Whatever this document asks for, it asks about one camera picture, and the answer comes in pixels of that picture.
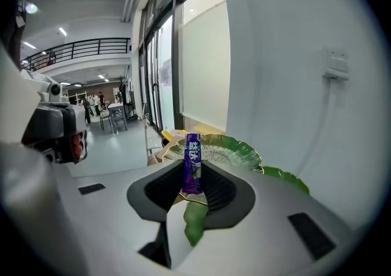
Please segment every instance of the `floor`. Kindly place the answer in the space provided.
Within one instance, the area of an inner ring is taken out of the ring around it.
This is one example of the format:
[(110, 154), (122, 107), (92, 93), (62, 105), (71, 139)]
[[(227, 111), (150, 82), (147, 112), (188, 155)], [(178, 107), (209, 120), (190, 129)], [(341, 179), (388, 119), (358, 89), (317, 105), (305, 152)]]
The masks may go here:
[[(87, 157), (77, 164), (66, 163), (71, 175), (92, 176), (147, 166), (144, 123), (133, 120), (126, 127), (127, 131), (120, 128), (114, 133), (108, 121), (104, 121), (104, 131), (100, 122), (87, 124)], [(149, 146), (161, 147), (161, 136), (150, 126), (147, 138)]]

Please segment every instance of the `white power socket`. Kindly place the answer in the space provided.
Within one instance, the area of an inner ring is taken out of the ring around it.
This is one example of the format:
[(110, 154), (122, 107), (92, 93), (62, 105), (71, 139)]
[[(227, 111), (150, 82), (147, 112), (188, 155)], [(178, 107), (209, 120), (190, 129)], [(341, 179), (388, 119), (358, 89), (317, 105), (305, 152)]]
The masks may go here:
[(348, 53), (340, 48), (325, 48), (325, 78), (347, 81), (349, 79)]

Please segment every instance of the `ceiling light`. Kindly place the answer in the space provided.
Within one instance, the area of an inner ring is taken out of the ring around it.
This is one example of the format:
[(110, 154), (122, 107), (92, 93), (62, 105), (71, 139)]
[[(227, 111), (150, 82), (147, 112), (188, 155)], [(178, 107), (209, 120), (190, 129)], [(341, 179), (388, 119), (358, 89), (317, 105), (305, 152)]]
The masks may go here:
[(28, 42), (23, 42), (25, 45), (27, 45), (28, 47), (31, 47), (32, 49), (36, 49), (32, 44), (29, 44)]
[(59, 28), (60, 32), (64, 34), (64, 36), (67, 36), (67, 32), (64, 31), (62, 27)]
[(28, 4), (24, 9), (26, 10), (27, 13), (35, 13), (38, 10), (35, 4)]

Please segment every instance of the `person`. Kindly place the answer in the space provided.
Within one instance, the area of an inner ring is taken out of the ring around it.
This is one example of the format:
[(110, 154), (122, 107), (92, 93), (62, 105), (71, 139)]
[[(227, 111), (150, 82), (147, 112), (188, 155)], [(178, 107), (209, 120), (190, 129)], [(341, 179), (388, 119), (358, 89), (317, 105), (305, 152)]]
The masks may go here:
[(100, 106), (103, 109), (103, 106), (104, 106), (104, 102), (103, 102), (104, 96), (103, 96), (102, 92), (99, 92), (99, 100), (100, 100)]
[(96, 94), (92, 94), (92, 99), (93, 99), (93, 105), (95, 106), (95, 111), (97, 113), (97, 116), (100, 116), (100, 111), (99, 111), (99, 98), (96, 96)]
[(91, 124), (91, 118), (90, 118), (90, 111), (89, 111), (89, 104), (88, 104), (88, 101), (87, 101), (87, 97), (85, 97), (81, 103), (83, 104), (84, 106), (84, 110), (86, 112), (86, 116), (84, 117), (84, 121), (87, 121), (88, 124)]

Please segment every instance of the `purple gum pack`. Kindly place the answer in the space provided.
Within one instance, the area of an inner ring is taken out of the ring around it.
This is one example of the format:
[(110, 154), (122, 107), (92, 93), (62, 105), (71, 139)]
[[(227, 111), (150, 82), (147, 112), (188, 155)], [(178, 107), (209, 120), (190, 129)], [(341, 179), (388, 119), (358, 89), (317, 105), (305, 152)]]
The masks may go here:
[(201, 194), (201, 134), (187, 134), (182, 192)]

